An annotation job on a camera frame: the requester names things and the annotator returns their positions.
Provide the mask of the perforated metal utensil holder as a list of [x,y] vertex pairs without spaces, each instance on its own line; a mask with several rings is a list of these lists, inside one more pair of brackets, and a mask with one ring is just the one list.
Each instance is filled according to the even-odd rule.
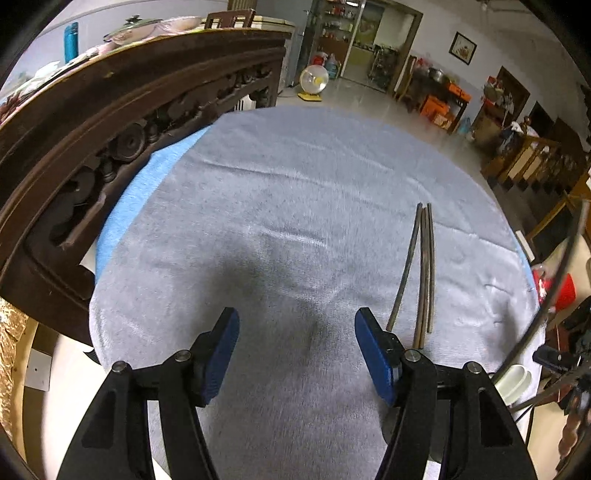
[[495,385],[503,402],[513,405],[529,388],[532,382],[531,372],[523,365],[512,365],[506,373],[495,380]]

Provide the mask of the dark wooden chopstick two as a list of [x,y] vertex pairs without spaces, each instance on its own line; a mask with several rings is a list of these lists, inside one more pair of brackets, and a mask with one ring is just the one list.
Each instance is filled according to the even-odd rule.
[[428,312],[427,332],[431,334],[434,329],[434,304],[435,304],[435,239],[433,226],[433,208],[428,203],[427,215],[427,237],[428,237]]

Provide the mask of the grey towel mat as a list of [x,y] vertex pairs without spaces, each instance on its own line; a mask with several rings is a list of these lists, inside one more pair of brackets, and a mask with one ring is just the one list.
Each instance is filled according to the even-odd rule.
[[386,322],[418,203],[432,204],[436,363],[494,371],[530,323],[531,273],[496,201],[394,126],[328,108],[230,113],[128,228],[89,309],[100,362],[158,364],[240,317],[201,425],[224,479],[371,479],[385,404],[353,333]]

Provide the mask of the blue cloth under towel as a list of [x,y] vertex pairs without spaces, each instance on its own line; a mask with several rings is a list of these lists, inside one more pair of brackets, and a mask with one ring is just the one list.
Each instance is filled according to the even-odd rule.
[[186,138],[153,152],[147,164],[123,191],[96,241],[95,282],[109,262],[114,249],[174,165],[209,130],[204,127]]

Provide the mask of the dark carved wooden furniture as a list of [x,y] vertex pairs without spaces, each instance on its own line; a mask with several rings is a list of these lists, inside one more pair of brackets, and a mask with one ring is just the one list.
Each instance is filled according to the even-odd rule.
[[1,295],[88,343],[95,277],[82,259],[150,155],[245,96],[276,103],[286,34],[212,29],[152,38],[74,68],[1,127]]

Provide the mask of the orange boxes on shelf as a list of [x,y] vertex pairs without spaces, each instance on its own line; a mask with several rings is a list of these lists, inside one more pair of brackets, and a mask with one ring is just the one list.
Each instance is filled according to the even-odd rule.
[[449,134],[455,132],[472,100],[472,96],[456,84],[428,83],[425,98],[419,113],[432,123],[445,129]]

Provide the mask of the small white floor fan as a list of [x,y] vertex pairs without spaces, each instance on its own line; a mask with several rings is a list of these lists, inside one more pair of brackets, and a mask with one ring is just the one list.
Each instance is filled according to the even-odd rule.
[[321,102],[322,91],[329,84],[329,72],[322,65],[310,65],[301,71],[301,91],[297,97],[307,102]]

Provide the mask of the dark wooden chair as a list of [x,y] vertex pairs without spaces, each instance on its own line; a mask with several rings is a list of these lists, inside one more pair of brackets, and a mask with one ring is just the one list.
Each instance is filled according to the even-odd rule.
[[205,29],[250,28],[256,11],[253,9],[211,12],[204,23]]

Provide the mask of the blue bottle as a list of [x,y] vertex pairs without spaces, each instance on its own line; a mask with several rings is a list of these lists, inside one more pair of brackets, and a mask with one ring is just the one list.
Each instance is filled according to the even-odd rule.
[[64,29],[63,45],[65,64],[74,60],[79,55],[78,28],[79,24],[77,22],[72,22]]

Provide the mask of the framed wall picture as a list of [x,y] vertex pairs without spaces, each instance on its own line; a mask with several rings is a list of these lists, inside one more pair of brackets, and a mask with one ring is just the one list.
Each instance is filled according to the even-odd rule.
[[462,61],[466,65],[470,65],[477,49],[477,44],[460,32],[455,34],[449,53]]

